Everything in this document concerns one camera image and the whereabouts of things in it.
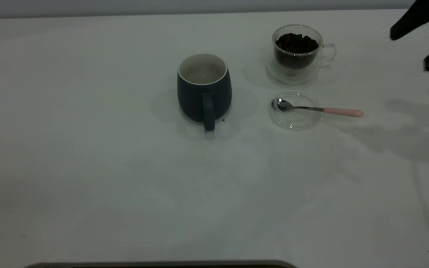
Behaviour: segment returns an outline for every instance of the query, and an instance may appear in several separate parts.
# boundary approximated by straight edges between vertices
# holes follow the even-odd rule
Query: spoon
[[[287,100],[283,100],[281,98],[273,100],[272,105],[274,106],[274,104],[276,104],[277,108],[279,108],[279,110],[283,112],[290,111],[293,109],[305,109],[305,110],[312,110],[312,111],[318,111],[318,112],[325,112],[326,114],[344,115],[346,117],[363,117],[363,112],[361,110],[293,106],[290,102],[288,102]]]

